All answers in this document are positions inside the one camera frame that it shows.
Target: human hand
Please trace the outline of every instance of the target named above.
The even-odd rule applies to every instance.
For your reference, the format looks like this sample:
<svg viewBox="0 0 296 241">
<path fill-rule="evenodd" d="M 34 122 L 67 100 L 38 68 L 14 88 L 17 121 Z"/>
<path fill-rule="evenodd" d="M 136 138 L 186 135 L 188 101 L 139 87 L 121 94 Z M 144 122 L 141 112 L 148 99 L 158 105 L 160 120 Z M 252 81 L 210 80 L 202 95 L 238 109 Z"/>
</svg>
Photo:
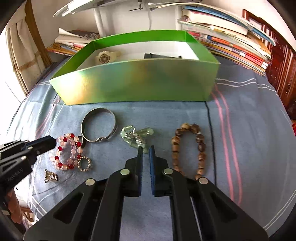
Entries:
<svg viewBox="0 0 296 241">
<path fill-rule="evenodd" d="M 20 210 L 19 201 L 15 195 L 14 189 L 12 189 L 7 196 L 9 197 L 8 209 L 11 212 L 11 220 L 15 223 L 21 224 L 22 222 L 22 211 Z"/>
</svg>

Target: black stripe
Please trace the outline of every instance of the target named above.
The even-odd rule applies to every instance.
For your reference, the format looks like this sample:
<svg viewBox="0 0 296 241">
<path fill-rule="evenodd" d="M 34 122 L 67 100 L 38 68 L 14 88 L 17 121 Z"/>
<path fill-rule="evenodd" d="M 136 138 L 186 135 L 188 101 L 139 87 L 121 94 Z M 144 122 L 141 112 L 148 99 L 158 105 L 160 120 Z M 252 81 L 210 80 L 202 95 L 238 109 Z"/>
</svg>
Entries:
<svg viewBox="0 0 296 241">
<path fill-rule="evenodd" d="M 211 130 L 211 142 L 212 142 L 213 160 L 214 160 L 214 182 L 215 182 L 215 186 L 218 187 L 217 186 L 217 171 L 216 171 L 216 155 L 215 155 L 214 135 L 213 135 L 213 129 L 212 129 L 210 109 L 209 109 L 206 101 L 205 101 L 205 106 L 207 107 L 207 118 L 209 120 L 209 127 Z"/>
</svg>

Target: white wall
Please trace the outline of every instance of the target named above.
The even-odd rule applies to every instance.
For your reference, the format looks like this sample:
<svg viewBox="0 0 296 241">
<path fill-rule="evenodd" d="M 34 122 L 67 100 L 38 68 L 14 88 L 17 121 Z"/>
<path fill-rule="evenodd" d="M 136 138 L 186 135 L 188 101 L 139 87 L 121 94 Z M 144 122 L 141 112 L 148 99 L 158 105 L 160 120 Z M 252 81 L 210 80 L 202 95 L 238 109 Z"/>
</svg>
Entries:
<svg viewBox="0 0 296 241">
<path fill-rule="evenodd" d="M 53 14 L 68 2 L 70 0 L 32 0 L 36 23 L 46 47 L 51 45 L 58 36 L 59 27 L 65 30 L 81 29 L 97 32 L 92 9 L 70 14 L 63 18 L 53 18 Z M 296 50 L 296 40 L 291 31 L 275 8 L 266 0 L 204 0 L 203 3 L 223 8 L 238 16 L 242 16 L 243 9 L 250 11 L 273 26 Z M 106 34 L 148 30 L 149 18 L 145 9 L 129 12 L 129 10 L 137 7 L 137 0 L 128 0 L 120 4 L 101 7 L 100 11 Z M 152 11 L 151 29 L 176 29 L 177 12 L 176 7 Z"/>
</svg>

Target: beige curtain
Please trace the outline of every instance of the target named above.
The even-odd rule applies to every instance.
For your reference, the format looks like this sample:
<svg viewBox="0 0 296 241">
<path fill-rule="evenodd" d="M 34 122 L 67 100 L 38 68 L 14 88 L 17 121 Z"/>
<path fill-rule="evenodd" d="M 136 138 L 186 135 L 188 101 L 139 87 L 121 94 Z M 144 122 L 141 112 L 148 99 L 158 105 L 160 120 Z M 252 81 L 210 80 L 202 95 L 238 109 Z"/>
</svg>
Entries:
<svg viewBox="0 0 296 241">
<path fill-rule="evenodd" d="M 24 2 L 6 26 L 6 41 L 14 72 L 27 95 L 45 70 L 44 63 L 25 21 Z"/>
</svg>

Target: box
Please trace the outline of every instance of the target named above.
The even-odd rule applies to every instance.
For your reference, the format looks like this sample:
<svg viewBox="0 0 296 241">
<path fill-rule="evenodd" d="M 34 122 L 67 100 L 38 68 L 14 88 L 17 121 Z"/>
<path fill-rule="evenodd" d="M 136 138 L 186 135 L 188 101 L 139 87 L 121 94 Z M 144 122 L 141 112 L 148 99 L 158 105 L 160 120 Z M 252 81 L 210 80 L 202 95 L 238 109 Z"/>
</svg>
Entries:
<svg viewBox="0 0 296 241">
<path fill-rule="evenodd" d="M 116 62 L 94 65 L 99 52 Z M 182 58 L 143 59 L 144 53 Z M 219 62 L 185 31 L 152 30 L 92 41 L 50 80 L 67 105 L 121 101 L 207 101 Z"/>
</svg>

